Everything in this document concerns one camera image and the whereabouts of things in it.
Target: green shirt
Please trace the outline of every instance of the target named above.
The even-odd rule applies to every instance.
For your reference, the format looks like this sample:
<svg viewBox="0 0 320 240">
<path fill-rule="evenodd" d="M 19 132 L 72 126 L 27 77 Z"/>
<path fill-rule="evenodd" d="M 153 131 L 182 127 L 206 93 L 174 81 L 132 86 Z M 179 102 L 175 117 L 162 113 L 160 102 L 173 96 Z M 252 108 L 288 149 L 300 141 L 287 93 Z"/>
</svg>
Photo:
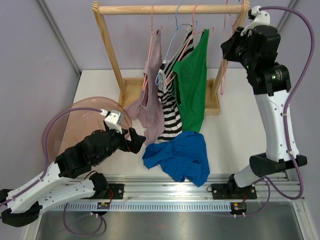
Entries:
<svg viewBox="0 0 320 240">
<path fill-rule="evenodd" d="M 173 66 L 175 99 L 183 131 L 200 132 L 205 118 L 208 38 L 209 30 L 205 29 L 195 49 Z"/>
</svg>

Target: robotic arm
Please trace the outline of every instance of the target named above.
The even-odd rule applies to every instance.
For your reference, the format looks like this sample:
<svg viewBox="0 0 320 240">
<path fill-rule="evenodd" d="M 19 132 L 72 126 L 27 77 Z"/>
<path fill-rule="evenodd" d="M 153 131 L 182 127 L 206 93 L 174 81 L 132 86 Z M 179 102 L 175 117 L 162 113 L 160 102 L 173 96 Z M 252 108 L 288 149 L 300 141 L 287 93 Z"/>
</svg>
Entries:
<svg viewBox="0 0 320 240">
<path fill-rule="evenodd" d="M 307 164 L 295 144 L 289 108 L 286 115 L 292 152 L 287 150 L 283 110 L 290 94 L 290 75 L 284 65 L 275 62 L 281 37 L 275 27 L 269 26 L 269 14 L 259 8 L 249 11 L 248 17 L 253 21 L 248 26 L 238 27 L 221 45 L 224 59 L 241 63 L 246 69 L 266 135 L 265 153 L 251 156 L 247 167 L 229 177 L 231 193 L 263 176 L 294 168 L 290 154 L 299 167 Z"/>
<path fill-rule="evenodd" d="M 7 209 L 1 213 L 2 222 L 14 227 L 22 227 L 35 221 L 39 215 L 54 207 L 82 198 L 101 198 L 109 190 L 109 185 L 102 173 L 95 173 L 78 184 L 52 190 L 78 176 L 90 172 L 116 150 L 137 154 L 146 137 L 140 136 L 136 130 L 122 129 L 120 124 L 124 115 L 116 110 L 103 110 L 105 130 L 96 130 L 86 136 L 75 146 L 67 148 L 50 164 L 44 178 L 40 173 L 25 185 L 15 189 L 0 191 L 0 202 L 9 201 Z M 130 134 L 131 140 L 125 138 Z M 14 197 L 36 180 L 35 186 L 18 197 Z"/>
</svg>

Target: black and white striped garment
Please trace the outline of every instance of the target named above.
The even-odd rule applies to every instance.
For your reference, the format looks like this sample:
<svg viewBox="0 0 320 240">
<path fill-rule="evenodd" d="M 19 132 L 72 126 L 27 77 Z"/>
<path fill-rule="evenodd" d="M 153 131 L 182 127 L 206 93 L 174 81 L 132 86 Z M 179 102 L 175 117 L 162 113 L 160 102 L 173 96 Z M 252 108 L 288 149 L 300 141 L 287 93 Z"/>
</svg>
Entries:
<svg viewBox="0 0 320 240">
<path fill-rule="evenodd" d="M 170 60 L 164 60 L 159 69 L 158 99 L 162 103 L 164 115 L 164 131 L 158 137 L 158 142 L 160 143 L 170 141 L 182 133 L 182 122 L 176 103 L 174 81 L 171 81 L 168 86 L 165 85 L 165 81 L 191 37 L 192 25 L 188 27 L 184 41 L 176 54 Z M 191 39 L 181 60 L 194 50 L 193 42 L 194 40 Z"/>
</svg>

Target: blue cloth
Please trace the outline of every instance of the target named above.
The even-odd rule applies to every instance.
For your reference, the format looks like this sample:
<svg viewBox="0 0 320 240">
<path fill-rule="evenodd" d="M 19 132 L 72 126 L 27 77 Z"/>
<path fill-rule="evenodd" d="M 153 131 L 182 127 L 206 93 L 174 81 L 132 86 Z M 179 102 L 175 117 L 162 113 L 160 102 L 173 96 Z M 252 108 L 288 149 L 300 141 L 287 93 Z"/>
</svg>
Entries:
<svg viewBox="0 0 320 240">
<path fill-rule="evenodd" d="M 148 169 L 160 165 L 176 182 L 187 178 L 201 186 L 210 173 L 204 136 L 193 131 L 184 131 L 171 141 L 150 144 L 142 159 Z"/>
</svg>

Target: hanging clothes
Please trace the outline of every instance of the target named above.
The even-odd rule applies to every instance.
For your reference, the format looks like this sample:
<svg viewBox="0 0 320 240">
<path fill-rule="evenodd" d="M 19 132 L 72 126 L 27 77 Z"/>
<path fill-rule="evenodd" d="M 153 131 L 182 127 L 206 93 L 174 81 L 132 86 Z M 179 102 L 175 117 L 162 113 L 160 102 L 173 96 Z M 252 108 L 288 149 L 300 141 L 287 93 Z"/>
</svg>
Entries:
<svg viewBox="0 0 320 240">
<path fill-rule="evenodd" d="M 169 73 L 172 71 L 174 65 L 176 64 L 179 56 L 181 55 L 191 36 L 192 25 L 188 27 L 184 41 L 176 54 L 170 60 L 164 60 L 159 69 L 158 100 L 162 104 L 164 115 L 164 131 L 158 137 L 158 142 L 160 143 L 174 139 L 176 136 L 182 133 L 183 130 L 181 117 L 176 102 L 175 85 L 172 81 L 168 86 L 166 86 L 165 80 Z M 181 59 L 184 59 L 193 50 L 193 39 L 191 39 Z"/>
<path fill-rule="evenodd" d="M 144 74 L 148 79 L 147 86 L 141 91 L 139 98 L 125 108 L 130 118 L 139 119 L 142 127 L 146 128 L 144 144 L 147 146 L 154 143 L 164 131 L 164 112 L 158 101 L 158 86 L 155 84 L 161 63 L 161 30 L 158 30 L 150 59 L 144 65 Z"/>
<path fill-rule="evenodd" d="M 209 30 L 205 29 L 195 49 L 173 66 L 175 100 L 183 131 L 198 133 L 205 118 L 208 38 Z"/>
<path fill-rule="evenodd" d="M 187 178 L 201 186 L 210 174 L 204 136 L 194 131 L 184 131 L 171 141 L 150 144 L 142 159 L 148 169 L 160 165 L 177 182 Z"/>
</svg>

